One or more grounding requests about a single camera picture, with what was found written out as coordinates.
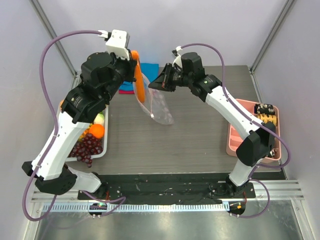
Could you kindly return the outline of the clear pink-dotted zip bag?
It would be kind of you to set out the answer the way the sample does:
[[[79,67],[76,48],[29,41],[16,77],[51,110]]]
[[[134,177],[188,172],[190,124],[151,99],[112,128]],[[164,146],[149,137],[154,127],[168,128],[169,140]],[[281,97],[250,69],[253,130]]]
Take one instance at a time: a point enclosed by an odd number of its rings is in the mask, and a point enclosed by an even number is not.
[[[138,100],[137,93],[136,93],[136,84],[135,82],[133,83],[134,95],[141,109],[148,117],[150,117],[155,122],[161,125],[172,125],[174,123],[174,118],[170,113],[170,110],[164,95],[159,90],[151,89],[148,87],[150,81],[143,73],[142,73],[142,77],[143,77],[144,92],[145,92],[144,103],[141,103]]]

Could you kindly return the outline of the orange carrot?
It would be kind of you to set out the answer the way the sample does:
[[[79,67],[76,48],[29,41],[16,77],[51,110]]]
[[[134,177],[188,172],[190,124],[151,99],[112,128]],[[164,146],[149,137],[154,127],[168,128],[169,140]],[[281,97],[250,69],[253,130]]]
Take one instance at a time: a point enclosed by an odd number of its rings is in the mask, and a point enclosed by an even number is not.
[[[139,53],[136,50],[132,50],[131,57],[133,60],[136,61],[136,66],[134,69],[134,77],[136,79],[136,81],[135,81],[136,96],[137,96],[137,99],[141,103],[144,103],[145,102],[145,88],[144,88],[143,74],[142,74],[141,66],[140,66]]]

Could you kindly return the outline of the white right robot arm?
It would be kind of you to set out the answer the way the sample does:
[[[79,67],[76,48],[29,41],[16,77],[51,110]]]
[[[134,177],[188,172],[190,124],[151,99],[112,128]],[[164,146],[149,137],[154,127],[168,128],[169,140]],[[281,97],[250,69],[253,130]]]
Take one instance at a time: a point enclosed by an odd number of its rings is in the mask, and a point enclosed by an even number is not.
[[[204,103],[217,110],[238,132],[242,143],[236,150],[237,162],[226,178],[224,194],[236,198],[243,193],[254,167],[272,151],[276,127],[263,123],[250,114],[226,90],[213,74],[206,74],[201,57],[196,52],[177,55],[173,63],[165,65],[149,88],[173,92],[187,87]]]

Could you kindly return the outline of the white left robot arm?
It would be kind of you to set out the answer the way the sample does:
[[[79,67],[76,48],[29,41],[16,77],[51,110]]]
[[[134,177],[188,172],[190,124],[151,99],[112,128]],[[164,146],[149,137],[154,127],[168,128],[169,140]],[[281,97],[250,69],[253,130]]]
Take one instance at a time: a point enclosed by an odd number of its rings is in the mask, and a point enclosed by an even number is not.
[[[70,190],[88,192],[93,198],[105,198],[108,185],[95,172],[82,172],[65,161],[80,135],[102,112],[124,81],[135,79],[138,61],[116,57],[114,53],[96,52],[81,65],[81,82],[68,92],[53,131],[39,156],[22,164],[23,171],[42,192],[63,195]]]

